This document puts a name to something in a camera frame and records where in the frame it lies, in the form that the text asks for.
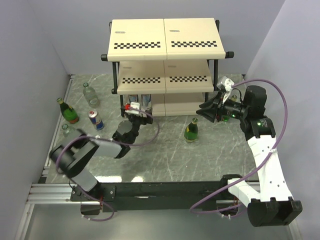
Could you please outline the silver energy drink can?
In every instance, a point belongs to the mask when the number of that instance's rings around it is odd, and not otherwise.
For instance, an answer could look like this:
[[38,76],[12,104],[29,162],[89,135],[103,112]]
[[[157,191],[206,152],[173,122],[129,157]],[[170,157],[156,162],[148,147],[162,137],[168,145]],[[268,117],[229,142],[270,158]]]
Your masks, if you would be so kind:
[[150,109],[152,109],[152,96],[150,94],[142,94],[141,103],[142,108],[149,111]]

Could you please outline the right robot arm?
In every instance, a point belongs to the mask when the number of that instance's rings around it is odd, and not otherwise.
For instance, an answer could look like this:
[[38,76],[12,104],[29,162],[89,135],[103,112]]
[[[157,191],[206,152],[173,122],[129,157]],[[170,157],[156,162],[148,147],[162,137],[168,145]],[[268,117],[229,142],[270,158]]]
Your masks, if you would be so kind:
[[277,151],[280,138],[272,120],[265,115],[266,90],[250,85],[242,102],[226,99],[225,95],[219,91],[202,103],[196,113],[210,122],[220,121],[222,116],[238,119],[256,168],[244,177],[223,177],[225,184],[190,209],[217,194],[226,200],[235,196],[245,205],[252,226],[287,226],[302,212],[303,206],[294,199],[283,175]]

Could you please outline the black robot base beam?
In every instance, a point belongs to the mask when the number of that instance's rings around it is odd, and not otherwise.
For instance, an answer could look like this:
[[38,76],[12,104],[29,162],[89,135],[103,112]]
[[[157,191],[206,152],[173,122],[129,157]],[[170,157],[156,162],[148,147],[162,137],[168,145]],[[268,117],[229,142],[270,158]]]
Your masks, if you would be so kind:
[[116,212],[134,210],[188,210],[223,186],[223,181],[106,182],[86,196],[79,186],[71,191],[72,202],[92,203],[92,197]]

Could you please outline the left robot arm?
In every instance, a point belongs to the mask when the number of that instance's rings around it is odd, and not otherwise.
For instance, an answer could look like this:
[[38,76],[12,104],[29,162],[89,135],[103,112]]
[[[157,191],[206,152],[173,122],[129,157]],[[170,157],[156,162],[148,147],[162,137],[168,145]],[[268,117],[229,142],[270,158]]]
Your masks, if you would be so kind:
[[112,138],[101,138],[76,129],[58,143],[49,153],[59,174],[82,189],[82,195],[88,201],[96,200],[100,195],[99,181],[86,169],[92,157],[99,153],[110,158],[123,158],[131,147],[140,147],[148,143],[135,144],[141,125],[153,124],[151,113],[142,111],[133,104],[124,107],[126,120],[119,123]]

